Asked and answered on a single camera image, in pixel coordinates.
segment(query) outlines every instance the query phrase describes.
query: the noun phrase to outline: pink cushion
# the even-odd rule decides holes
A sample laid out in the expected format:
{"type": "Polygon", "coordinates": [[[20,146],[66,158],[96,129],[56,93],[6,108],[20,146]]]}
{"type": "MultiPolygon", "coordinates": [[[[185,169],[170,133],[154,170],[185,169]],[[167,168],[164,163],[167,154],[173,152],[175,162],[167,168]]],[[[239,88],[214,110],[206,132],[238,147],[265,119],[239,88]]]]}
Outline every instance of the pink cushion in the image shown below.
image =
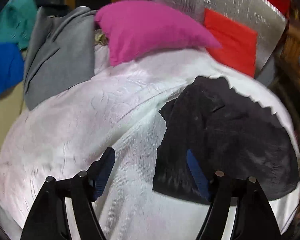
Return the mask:
{"type": "Polygon", "coordinates": [[[109,38],[110,63],[116,66],[164,48],[221,47],[200,23],[171,7],[147,0],[124,0],[95,15],[109,38]]]}

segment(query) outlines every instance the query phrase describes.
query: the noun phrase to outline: gray cloth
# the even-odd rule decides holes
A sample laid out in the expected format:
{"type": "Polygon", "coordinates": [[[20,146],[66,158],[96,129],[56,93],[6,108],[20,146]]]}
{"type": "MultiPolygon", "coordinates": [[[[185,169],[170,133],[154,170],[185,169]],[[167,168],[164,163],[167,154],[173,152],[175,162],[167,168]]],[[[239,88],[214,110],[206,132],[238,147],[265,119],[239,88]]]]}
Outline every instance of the gray cloth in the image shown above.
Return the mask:
{"type": "Polygon", "coordinates": [[[24,70],[29,110],[94,75],[95,11],[78,7],[61,18],[37,13],[24,70]]]}

